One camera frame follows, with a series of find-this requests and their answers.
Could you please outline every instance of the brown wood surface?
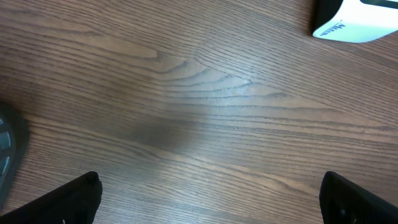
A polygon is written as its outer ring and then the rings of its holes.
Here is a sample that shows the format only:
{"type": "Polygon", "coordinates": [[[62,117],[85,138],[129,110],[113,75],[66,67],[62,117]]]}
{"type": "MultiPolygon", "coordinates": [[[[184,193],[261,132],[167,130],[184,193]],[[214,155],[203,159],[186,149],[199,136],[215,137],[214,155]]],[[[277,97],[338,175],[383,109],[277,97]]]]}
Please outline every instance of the brown wood surface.
{"type": "Polygon", "coordinates": [[[95,223],[322,223],[328,170],[398,205],[398,35],[314,39],[313,5],[0,0],[32,131],[2,212],[89,170],[95,223]]]}

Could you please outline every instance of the black object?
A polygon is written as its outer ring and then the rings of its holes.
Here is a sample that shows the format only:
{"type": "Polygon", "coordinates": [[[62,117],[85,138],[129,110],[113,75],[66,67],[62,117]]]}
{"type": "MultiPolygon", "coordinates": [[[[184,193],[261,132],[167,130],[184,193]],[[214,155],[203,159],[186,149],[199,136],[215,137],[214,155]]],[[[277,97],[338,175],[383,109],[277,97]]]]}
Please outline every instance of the black object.
{"type": "Polygon", "coordinates": [[[89,172],[0,217],[1,224],[92,224],[102,183],[89,172]]]}
{"type": "MultiPolygon", "coordinates": [[[[29,141],[27,121],[0,103],[0,208],[29,141]]],[[[89,172],[0,217],[0,224],[92,224],[101,203],[102,183],[89,172]]]]}
{"type": "Polygon", "coordinates": [[[395,224],[398,208],[335,172],[323,178],[319,201],[324,224],[395,224]]]}
{"type": "Polygon", "coordinates": [[[26,120],[10,105],[0,103],[0,208],[29,141],[26,120]]]}

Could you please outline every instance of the white object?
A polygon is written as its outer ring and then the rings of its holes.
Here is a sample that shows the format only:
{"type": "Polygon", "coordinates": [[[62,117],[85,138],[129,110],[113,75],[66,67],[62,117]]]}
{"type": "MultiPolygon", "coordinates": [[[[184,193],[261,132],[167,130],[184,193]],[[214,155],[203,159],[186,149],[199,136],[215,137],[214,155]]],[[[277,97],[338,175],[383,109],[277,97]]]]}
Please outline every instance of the white object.
{"type": "Polygon", "coordinates": [[[398,0],[320,0],[321,39],[363,43],[398,30],[398,0]]]}

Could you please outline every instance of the wood grain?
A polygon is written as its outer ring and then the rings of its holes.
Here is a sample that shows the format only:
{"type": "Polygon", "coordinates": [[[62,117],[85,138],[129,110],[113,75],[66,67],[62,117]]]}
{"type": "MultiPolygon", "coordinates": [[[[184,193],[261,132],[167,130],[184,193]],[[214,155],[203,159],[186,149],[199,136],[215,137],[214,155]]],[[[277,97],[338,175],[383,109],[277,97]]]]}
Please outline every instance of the wood grain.
{"type": "Polygon", "coordinates": [[[322,223],[328,170],[398,205],[395,34],[312,1],[0,1],[0,100],[32,139],[4,212],[89,170],[95,223],[322,223]]]}

